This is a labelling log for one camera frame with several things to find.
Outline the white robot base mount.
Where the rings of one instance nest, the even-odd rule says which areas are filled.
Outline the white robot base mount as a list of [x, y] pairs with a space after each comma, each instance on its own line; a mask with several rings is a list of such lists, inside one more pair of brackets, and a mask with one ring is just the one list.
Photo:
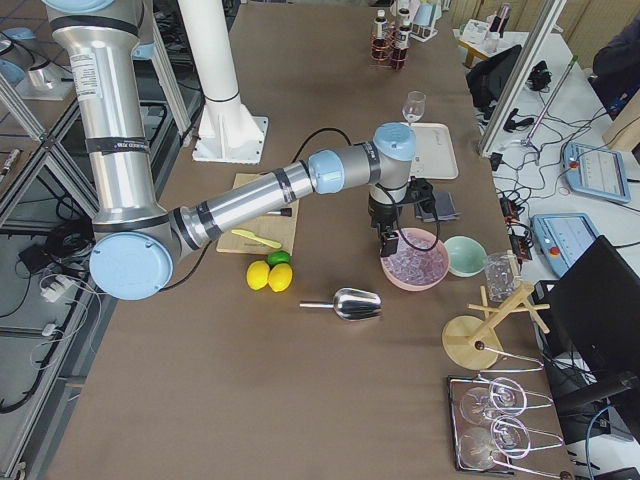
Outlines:
[[179, 8], [205, 99], [193, 158], [256, 165], [268, 119], [241, 100], [222, 3], [181, 1]]

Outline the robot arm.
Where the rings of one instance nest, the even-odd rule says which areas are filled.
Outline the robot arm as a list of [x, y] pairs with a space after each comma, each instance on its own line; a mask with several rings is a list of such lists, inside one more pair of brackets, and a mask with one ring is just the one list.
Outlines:
[[99, 199], [90, 272], [111, 296], [156, 294], [191, 252], [311, 193], [368, 185], [375, 209], [404, 197], [416, 137], [407, 125], [386, 123], [368, 142], [320, 151], [197, 206], [165, 210], [156, 200], [133, 68], [135, 51], [149, 46], [150, 3], [50, 1], [47, 13], [71, 62]]

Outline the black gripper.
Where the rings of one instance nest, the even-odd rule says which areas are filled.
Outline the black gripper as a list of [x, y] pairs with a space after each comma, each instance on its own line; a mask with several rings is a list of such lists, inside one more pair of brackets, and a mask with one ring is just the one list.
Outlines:
[[389, 192], [372, 192], [368, 198], [371, 227], [378, 235], [395, 235], [402, 207]]

